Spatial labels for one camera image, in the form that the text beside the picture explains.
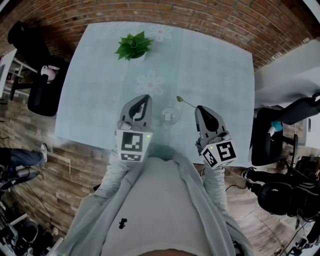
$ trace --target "brick wall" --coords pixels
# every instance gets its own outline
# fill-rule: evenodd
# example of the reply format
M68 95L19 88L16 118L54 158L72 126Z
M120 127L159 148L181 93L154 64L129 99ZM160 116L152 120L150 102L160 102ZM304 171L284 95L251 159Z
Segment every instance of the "brick wall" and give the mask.
M302 7L281 0L13 2L0 17L0 54L10 50L8 31L19 20L41 26L50 52L66 59L72 57L87 24L109 21L161 23L220 38L251 52L255 69L314 38L308 19L297 15Z

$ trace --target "sneaker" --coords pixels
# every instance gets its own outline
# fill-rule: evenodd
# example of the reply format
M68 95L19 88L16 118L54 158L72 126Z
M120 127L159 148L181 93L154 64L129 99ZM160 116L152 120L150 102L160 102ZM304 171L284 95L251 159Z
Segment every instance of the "sneaker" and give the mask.
M41 153L43 155L43 163L48 161L48 147L45 143L41 145Z
M58 229L54 226L51 230L50 230L50 234L52 236L57 236L59 234Z
M242 173L241 173L241 177L242 178L245 178L245 179L248 179L248 173L249 173L249 171L253 171L253 172L255 172L255 169L256 168L254 168L254 167L249 167L248 169L245 169Z

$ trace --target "gray hoodie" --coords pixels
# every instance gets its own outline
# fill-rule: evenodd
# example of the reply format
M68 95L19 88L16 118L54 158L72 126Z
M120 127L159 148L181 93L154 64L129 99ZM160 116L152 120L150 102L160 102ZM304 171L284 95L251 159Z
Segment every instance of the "gray hoodie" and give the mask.
M250 242L227 213L224 170L208 168L203 183L186 157L175 152L172 159L179 165L180 177L199 213L212 254L235 256L242 251L244 256L253 256ZM144 163L128 165L120 161L117 150L112 150L99 189L83 198L65 240L51 256L100 256L109 228L143 167Z

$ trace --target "black office chair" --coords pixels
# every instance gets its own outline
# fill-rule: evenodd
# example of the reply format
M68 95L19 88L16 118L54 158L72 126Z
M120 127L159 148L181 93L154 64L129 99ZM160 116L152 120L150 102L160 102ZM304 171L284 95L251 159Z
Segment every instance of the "black office chair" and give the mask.
M16 90L31 89L28 99L29 110L42 116L53 117L58 110L69 64L62 58L50 55L39 29L30 28L24 22L18 21L13 25L8 34L8 42L17 48L31 67L38 70L33 83L19 83L18 76L14 79L10 100L14 99ZM60 68L51 83L48 83L47 75L41 75L43 66Z
M17 76L11 87L10 100L13 101L16 90L30 88L28 109L42 116L53 117L58 111L60 95L69 65L61 60L60 64L56 64L56 66L60 70L51 83L48 83L46 74L41 75L41 71L35 75L33 83L19 83Z
M312 182L269 182L261 187L257 199L262 209L274 215L299 215L313 220L320 211L320 189Z
M16 237L14 253L17 256L25 255L30 245L35 241L38 235L38 226L32 222L27 221L18 231Z
M320 92L312 97L301 98L282 110L262 108L253 120L251 146L251 162L254 166L264 166L280 160L283 142L293 146L292 162L298 150L298 135L292 138L285 137L282 131L277 131L271 137L268 133L271 122L277 121L293 125L303 119L317 115L320 112Z

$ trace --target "flower pattern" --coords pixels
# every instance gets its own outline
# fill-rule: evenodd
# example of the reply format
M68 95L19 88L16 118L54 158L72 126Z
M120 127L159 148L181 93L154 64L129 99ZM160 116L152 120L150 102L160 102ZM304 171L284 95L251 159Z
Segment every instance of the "flower pattern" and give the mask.
M164 39L171 39L171 31L172 27L165 25L151 25L149 26L150 32L148 33L148 37L155 38L156 41L162 42Z
M161 84L165 82L163 76L156 76L156 72L149 70L145 75L138 75L136 78L138 86L135 88L137 94L152 94L162 95L164 90L161 87Z

